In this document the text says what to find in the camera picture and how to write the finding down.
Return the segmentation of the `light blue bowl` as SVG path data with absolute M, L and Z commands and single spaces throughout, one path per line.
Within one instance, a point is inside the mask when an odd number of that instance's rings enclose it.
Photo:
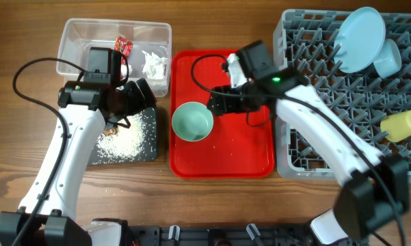
M 380 78 L 385 79 L 396 72 L 399 72 L 402 66 L 401 54 L 396 42 L 392 39 L 386 39 L 378 57 L 373 62 L 375 71 Z

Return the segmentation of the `brown food scrap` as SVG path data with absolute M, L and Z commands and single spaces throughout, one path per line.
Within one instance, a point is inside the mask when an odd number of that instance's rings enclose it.
M 114 126 L 112 128 L 109 128 L 109 129 L 105 129 L 103 131 L 103 134 L 105 136 L 116 135 L 117 133 L 118 133 L 118 127 L 117 126 Z

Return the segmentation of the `small white tissue ball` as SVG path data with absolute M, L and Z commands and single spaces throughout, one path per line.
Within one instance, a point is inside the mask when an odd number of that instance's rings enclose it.
M 130 65 L 122 64 L 120 71 L 121 71 L 122 78 L 125 79 L 131 74 L 132 68 Z

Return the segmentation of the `light blue plate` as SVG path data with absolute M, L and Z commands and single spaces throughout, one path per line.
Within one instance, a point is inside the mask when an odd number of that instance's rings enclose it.
M 339 46 L 334 62 L 341 62 L 344 73 L 359 72 L 373 63 L 386 37 L 386 25 L 374 8 L 363 7 L 352 12 L 342 23 L 334 41 Z

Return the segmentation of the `green bowl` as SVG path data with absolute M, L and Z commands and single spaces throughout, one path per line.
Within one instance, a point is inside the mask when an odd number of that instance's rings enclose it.
M 172 115 L 172 130 L 184 141 L 203 140 L 211 133 L 213 124 L 213 114 L 200 102 L 186 102 Z

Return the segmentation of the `red snack wrapper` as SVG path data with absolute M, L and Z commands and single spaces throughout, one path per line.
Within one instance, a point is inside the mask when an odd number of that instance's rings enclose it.
M 121 52 L 124 57 L 122 58 L 122 64 L 126 64 L 126 59 L 131 53 L 133 43 L 130 40 L 127 40 L 123 36 L 118 36 L 116 38 L 116 43 L 114 45 L 114 50 Z

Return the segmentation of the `white tissue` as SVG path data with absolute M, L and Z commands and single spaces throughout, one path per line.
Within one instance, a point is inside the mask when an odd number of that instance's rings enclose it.
M 165 77 L 166 57 L 159 57 L 155 53 L 147 53 L 142 51 L 145 56 L 145 64 L 142 72 L 148 79 L 163 79 Z

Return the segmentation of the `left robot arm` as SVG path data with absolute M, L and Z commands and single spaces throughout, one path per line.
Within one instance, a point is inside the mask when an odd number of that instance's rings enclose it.
M 106 126 L 130 128 L 128 119 L 156 98 L 145 79 L 121 73 L 127 57 L 120 51 L 93 47 L 88 68 L 80 69 L 58 94 L 57 109 L 22 94 L 57 116 L 57 126 L 42 166 L 15 212 L 0 213 L 2 245 L 136 245 L 124 219 L 76 223 L 77 200 L 92 149 Z

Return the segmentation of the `yellow plastic cup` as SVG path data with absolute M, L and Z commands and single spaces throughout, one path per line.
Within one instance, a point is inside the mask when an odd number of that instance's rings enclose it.
M 411 110 L 390 115 L 380 122 L 382 132 L 387 132 L 387 140 L 399 142 L 411 136 Z

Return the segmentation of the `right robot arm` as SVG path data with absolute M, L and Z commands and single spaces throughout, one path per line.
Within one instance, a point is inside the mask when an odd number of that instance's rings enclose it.
M 324 104 L 300 71 L 278 68 L 261 41 L 223 57 L 222 69 L 230 84 L 211 89 L 207 107 L 214 115 L 268 107 L 334 172 L 339 196 L 308 225 L 318 243 L 360 240 L 392 221 L 403 228 L 401 216 L 410 208 L 408 163 L 403 158 L 385 156 L 361 139 Z

